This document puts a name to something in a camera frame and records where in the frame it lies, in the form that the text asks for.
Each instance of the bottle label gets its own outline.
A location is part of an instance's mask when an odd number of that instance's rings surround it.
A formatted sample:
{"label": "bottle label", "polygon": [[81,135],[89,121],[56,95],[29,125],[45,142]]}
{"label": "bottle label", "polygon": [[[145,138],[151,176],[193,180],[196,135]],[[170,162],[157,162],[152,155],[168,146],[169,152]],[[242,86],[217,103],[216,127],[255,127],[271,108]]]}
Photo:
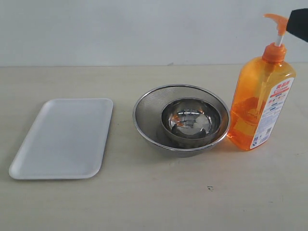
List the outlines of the bottle label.
{"label": "bottle label", "polygon": [[256,148],[269,139],[271,131],[278,119],[280,111],[286,100],[294,78],[288,78],[270,90],[269,97],[264,106],[255,136],[250,148]]}

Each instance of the white wall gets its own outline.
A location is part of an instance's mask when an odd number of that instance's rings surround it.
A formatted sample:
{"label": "white wall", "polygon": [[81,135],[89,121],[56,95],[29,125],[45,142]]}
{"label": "white wall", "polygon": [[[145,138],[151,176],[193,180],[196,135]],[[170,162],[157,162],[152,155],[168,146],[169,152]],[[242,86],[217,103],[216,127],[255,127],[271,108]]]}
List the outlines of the white wall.
{"label": "white wall", "polygon": [[[0,66],[244,63],[307,0],[0,0]],[[308,43],[286,35],[289,62]]]}

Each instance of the black object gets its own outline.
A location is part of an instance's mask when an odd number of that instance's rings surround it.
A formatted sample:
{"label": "black object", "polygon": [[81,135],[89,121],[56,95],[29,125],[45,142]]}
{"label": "black object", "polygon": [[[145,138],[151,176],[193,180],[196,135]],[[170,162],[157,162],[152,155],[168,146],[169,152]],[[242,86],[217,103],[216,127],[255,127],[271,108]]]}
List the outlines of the black object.
{"label": "black object", "polygon": [[287,31],[308,42],[308,8],[293,10],[287,24]]}

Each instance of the dish soap bottle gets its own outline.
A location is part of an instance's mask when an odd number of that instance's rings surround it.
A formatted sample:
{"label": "dish soap bottle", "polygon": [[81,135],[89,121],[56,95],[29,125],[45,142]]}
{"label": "dish soap bottle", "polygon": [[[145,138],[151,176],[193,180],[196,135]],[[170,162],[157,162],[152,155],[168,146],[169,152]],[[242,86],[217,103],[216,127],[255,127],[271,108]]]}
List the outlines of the dish soap bottle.
{"label": "dish soap bottle", "polygon": [[277,23],[277,41],[242,68],[231,107],[228,137],[246,151],[268,140],[296,76],[284,61],[282,38],[288,19],[271,13],[264,16]]}

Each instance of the pump dispenser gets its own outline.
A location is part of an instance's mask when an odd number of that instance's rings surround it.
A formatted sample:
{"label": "pump dispenser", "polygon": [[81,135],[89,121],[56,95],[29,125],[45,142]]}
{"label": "pump dispenser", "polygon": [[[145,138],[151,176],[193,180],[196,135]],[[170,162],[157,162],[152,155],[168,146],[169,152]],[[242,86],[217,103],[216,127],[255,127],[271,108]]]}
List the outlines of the pump dispenser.
{"label": "pump dispenser", "polygon": [[264,16],[277,23],[278,37],[261,57],[242,68],[231,107],[228,137],[246,151],[269,139],[296,76],[284,61],[286,48],[282,39],[288,19],[271,13]]}

